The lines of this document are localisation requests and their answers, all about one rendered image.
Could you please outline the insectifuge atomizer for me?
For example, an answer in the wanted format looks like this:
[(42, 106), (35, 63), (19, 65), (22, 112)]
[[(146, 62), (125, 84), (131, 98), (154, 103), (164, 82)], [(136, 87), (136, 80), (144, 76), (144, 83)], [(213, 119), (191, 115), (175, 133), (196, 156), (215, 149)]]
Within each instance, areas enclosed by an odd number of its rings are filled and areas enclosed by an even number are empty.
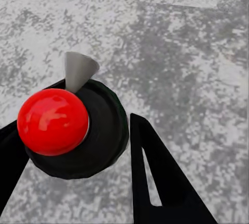
[(67, 180), (89, 178), (114, 164), (130, 142), (129, 121), (117, 94), (90, 79), (100, 65), (65, 53), (65, 79), (30, 96), (17, 128), (35, 166)]

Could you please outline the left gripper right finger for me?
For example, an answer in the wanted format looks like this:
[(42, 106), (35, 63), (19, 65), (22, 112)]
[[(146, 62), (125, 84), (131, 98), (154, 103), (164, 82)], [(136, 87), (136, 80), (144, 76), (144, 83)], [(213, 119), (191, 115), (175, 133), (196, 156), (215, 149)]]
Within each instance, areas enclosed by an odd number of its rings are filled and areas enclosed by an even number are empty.
[[(129, 131), (134, 224), (217, 224), (150, 122), (131, 113)], [(150, 203), (142, 148), (162, 206)]]

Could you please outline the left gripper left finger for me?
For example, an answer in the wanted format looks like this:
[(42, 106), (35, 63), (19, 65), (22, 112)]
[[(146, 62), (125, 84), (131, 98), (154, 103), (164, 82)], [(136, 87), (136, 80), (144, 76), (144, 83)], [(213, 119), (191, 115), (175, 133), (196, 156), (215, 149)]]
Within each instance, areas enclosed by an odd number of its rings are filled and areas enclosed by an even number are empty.
[(29, 158), (18, 132), (17, 120), (0, 129), (0, 216)]

